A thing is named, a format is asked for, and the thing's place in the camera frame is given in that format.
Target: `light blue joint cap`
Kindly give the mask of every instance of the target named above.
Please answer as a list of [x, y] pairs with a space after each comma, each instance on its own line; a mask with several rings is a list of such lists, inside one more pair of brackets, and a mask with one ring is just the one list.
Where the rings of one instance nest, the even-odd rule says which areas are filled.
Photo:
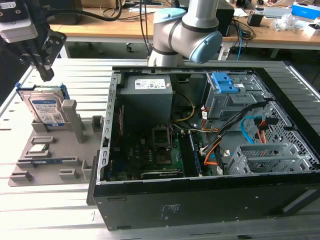
[[182, 8], [161, 8], [154, 13], [153, 24], [164, 23], [175, 19], [180, 19], [186, 14], [186, 10]]
[[219, 31], [214, 31], [205, 37], [197, 47], [191, 52], [189, 59], [197, 64], [204, 64], [218, 52], [222, 42], [222, 35]]

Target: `blue cable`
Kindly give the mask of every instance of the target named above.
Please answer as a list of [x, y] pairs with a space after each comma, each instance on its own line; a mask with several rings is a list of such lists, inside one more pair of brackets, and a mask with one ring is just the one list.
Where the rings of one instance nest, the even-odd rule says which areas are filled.
[[251, 139], [251, 137], [249, 137], [248, 133], [246, 133], [246, 131], [245, 131], [245, 120], [246, 119], [255, 119], [255, 117], [254, 116], [246, 116], [245, 118], [242, 119], [241, 125], [240, 125], [241, 132], [242, 132], [243, 136], [245, 137], [245, 139], [247, 139], [249, 143], [254, 144], [255, 142]]
[[240, 34], [240, 44], [239, 44], [238, 57], [236, 58], [236, 60], [237, 60], [237, 61], [239, 60], [240, 53], [241, 53], [241, 46], [242, 46], [242, 32], [241, 32], [241, 30], [240, 30], [240, 29], [239, 29], [239, 34]]

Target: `motherboard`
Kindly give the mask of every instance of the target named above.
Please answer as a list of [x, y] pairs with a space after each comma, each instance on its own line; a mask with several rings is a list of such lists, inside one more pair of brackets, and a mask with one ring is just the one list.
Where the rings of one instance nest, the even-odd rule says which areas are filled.
[[183, 178], [202, 173], [199, 149], [203, 142], [197, 133], [155, 127], [149, 134], [119, 137], [115, 145], [107, 171], [110, 181]]

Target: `white box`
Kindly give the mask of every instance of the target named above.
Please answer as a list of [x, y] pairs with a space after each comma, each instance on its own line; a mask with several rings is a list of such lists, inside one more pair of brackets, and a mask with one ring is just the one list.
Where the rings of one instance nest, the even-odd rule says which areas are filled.
[[316, 23], [309, 24], [303, 28], [303, 33], [309, 37], [320, 36], [320, 25]]

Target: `sticker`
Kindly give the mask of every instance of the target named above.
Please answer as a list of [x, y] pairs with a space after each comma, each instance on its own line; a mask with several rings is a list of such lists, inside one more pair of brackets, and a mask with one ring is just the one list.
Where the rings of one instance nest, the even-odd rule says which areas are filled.
[[216, 173], [217, 173], [218, 175], [222, 176], [222, 175], [224, 174], [224, 171], [223, 171], [219, 166], [217, 166], [217, 167], [216, 167]]
[[181, 204], [162, 205], [160, 210], [161, 220], [173, 219], [178, 212], [181, 212]]
[[134, 82], [136, 90], [143, 89], [166, 89], [166, 82], [164, 79], [137, 79]]
[[17, 5], [15, 1], [0, 3], [0, 9], [14, 9], [16, 6]]
[[244, 88], [244, 87], [245, 87], [242, 83], [240, 83], [240, 84], [233, 84], [233, 86], [234, 86], [235, 88]]
[[203, 112], [202, 112], [202, 118], [205, 119], [205, 120], [208, 119], [208, 114], [207, 114], [206, 111], [203, 111]]
[[225, 150], [225, 151], [223, 152], [223, 156], [224, 156], [224, 157], [229, 157], [229, 156], [230, 156], [230, 151], [229, 151], [229, 150]]
[[44, 124], [61, 126], [65, 123], [61, 112], [57, 110], [58, 105], [55, 100], [33, 100], [32, 103]]

